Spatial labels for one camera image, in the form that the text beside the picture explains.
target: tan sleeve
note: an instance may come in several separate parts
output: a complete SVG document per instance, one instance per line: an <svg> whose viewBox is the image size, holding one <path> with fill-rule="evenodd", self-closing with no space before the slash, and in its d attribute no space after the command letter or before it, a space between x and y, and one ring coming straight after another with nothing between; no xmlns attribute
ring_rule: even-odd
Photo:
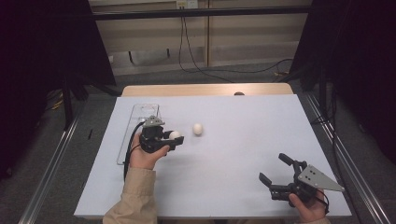
<svg viewBox="0 0 396 224"><path fill-rule="evenodd" d="M323 219L316 220L316 221L313 221L313 222L304 222L304 224L331 224L331 222L330 222L329 219L324 217Z"/></svg>
<svg viewBox="0 0 396 224"><path fill-rule="evenodd" d="M154 182L155 171L130 168L125 178L121 200L107 211L103 223L157 223Z"/></svg>

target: wire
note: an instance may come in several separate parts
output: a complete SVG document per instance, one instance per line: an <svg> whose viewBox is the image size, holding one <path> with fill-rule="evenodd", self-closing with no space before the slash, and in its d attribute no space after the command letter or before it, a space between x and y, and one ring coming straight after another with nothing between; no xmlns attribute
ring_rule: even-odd
<svg viewBox="0 0 396 224"><path fill-rule="evenodd" d="M181 47L183 45L183 34L184 33L186 34L186 39L187 39L187 43L188 43L188 46L189 46L189 52L190 52L190 56L192 58L192 62L194 64L195 68L198 69L197 71L188 71L181 64L181 59L180 59L181 58ZM219 78L219 79L222 79L222 80L225 80L225 81L233 83L233 81L231 81L231 80L229 80L227 78L210 75L210 74L208 74L206 72L230 72L230 73L240 73L240 74L255 74L255 73L268 71L268 70L270 70L270 69L272 69L274 67L276 67L277 71L279 71L278 66L281 63L287 62L287 61L293 61L293 59L284 59L284 60L281 60L281 61L277 62L276 64L270 66L270 67L267 67L267 68L264 68L264 69L261 69L261 70L257 70L257 71L237 71L237 70L229 70L229 69L201 69L201 68L199 68L197 66L197 64L196 64L196 62L194 60L194 57L192 56L191 44L190 44L190 39L189 39L189 34L188 34L188 29L187 29L186 18L184 18L184 17L181 18L181 36L180 36L180 47L179 47L179 50L178 50L178 63L179 63L180 68L183 71L185 71L185 72L188 72L188 73L198 73L198 72L200 72L200 73L203 73L206 76Z"/></svg>
<svg viewBox="0 0 396 224"><path fill-rule="evenodd" d="M321 194L323 194L323 196L326 198L326 202L324 202L323 200L321 200L320 198L318 198L317 196L315 196L315 198L320 202L323 203L326 207L324 209L325 214L329 213L329 207L330 207L330 201L329 198L327 197L327 195L322 192L321 190L318 190L318 192L320 192Z"/></svg>
<svg viewBox="0 0 396 224"><path fill-rule="evenodd" d="M140 123L138 123L138 124L136 125L136 127L134 127L134 131L132 132L131 139L129 140L128 147L127 147L127 150L126 150L126 153L125 153L124 174L123 174L124 180L125 180L125 178L126 178L126 174L128 173L129 160L131 159L132 151L133 151L135 148L140 147L140 144L137 145L137 146L135 146L135 147L132 148L131 150L130 150L129 148L131 148L131 146L132 146L132 142L134 141L134 135L136 134L137 129L138 129L140 126L142 126L144 123L145 123L144 121L143 121L143 122L140 122Z"/></svg>
<svg viewBox="0 0 396 224"><path fill-rule="evenodd" d="M191 45L190 45L190 39L189 39L188 31L187 31L186 18L184 18L184 17L181 18L180 48L179 48L179 50L178 50L178 64L180 65L181 70L183 70L183 71L185 71L185 72L188 72L188 73L195 73L195 72L191 72L191 71L188 71L188 70L184 69L183 66L181 65L180 55L181 55L181 47L182 47L182 45L183 45L184 26L186 27L185 33L186 33L186 38L187 38L187 44L189 45L190 56L191 56L191 58L192 58L192 62L194 63L194 66L198 69L198 71L195 71L195 72L201 72L202 74L204 74L204 75L206 75L206 76L215 77L215 78L218 78L218 79L227 81L227 82L234 83L234 82L231 81L230 79L227 79L227 78L224 78L224 77L218 77L218 76L210 75L210 74L204 72L203 70L201 70L201 69L197 66L197 64L196 64L196 62L195 62L195 60L194 60L194 57L192 56Z"/></svg>

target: white table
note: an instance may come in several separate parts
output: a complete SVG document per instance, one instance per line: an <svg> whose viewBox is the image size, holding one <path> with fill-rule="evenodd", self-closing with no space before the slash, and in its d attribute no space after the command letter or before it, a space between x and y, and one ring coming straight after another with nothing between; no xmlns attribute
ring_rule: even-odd
<svg viewBox="0 0 396 224"><path fill-rule="evenodd" d="M161 218L297 217L287 202L272 201L259 172L287 185L293 170L280 152L307 161L335 179L296 95L118 98L75 212L100 218L120 199L120 145L135 104L158 104L164 130L184 144L157 162L155 197ZM195 136L192 125L204 125ZM351 216L342 193L326 191L329 217Z"/></svg>

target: hand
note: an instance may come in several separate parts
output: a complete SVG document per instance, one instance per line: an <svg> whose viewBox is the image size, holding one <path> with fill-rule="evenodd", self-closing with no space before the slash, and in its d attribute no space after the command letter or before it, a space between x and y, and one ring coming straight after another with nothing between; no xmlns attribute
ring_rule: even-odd
<svg viewBox="0 0 396 224"><path fill-rule="evenodd" d="M152 170L154 169L155 162L164 155L166 155L170 147L164 146L156 152L153 152L151 154L147 153L142 149L142 147L140 147L139 136L140 133L134 136L134 140L132 142L132 148L131 148L133 151L131 153L129 166L133 168Z"/></svg>
<svg viewBox="0 0 396 224"><path fill-rule="evenodd" d="M318 189L317 198L323 200L324 195L321 192L323 189ZM326 217L325 205L316 198L313 198L309 203L303 203L297 195L290 194L289 199L300 213L300 222L313 222Z"/></svg>

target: white ball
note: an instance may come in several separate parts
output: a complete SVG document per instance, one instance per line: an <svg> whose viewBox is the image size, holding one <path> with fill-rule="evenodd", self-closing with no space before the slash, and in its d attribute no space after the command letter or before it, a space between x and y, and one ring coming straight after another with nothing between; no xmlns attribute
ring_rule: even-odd
<svg viewBox="0 0 396 224"><path fill-rule="evenodd" d="M175 138L179 138L181 136L180 132L173 131L169 134L169 140L175 140Z"/></svg>
<svg viewBox="0 0 396 224"><path fill-rule="evenodd" d="M204 127L202 126L202 124L196 123L196 124L194 124L194 126L192 127L192 131L193 131L196 135L200 135L200 134L204 131Z"/></svg>

